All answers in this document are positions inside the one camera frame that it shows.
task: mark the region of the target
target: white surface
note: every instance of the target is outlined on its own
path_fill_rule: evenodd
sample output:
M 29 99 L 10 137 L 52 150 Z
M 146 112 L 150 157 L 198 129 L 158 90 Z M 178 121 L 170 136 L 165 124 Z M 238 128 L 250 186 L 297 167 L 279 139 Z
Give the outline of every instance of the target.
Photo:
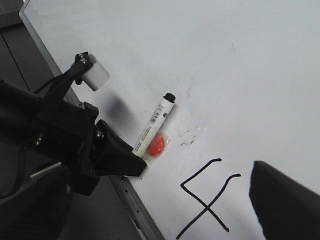
M 31 23 L 62 71 L 89 51 L 110 73 L 81 101 L 133 146 L 159 98 L 176 96 L 165 122 L 172 141 L 131 182 L 167 240 L 209 203 L 181 239 L 264 239 L 248 196 L 254 160 L 320 193 L 320 3 L 304 1 L 32 0 Z

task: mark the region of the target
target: orange eraser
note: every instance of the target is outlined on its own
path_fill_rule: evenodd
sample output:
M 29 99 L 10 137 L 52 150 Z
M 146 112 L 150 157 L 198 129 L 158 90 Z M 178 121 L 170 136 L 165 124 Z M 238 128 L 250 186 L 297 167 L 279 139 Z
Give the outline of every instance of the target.
M 153 157 L 158 156 L 165 149 L 165 139 L 161 133 L 157 133 L 147 148 L 147 153 Z

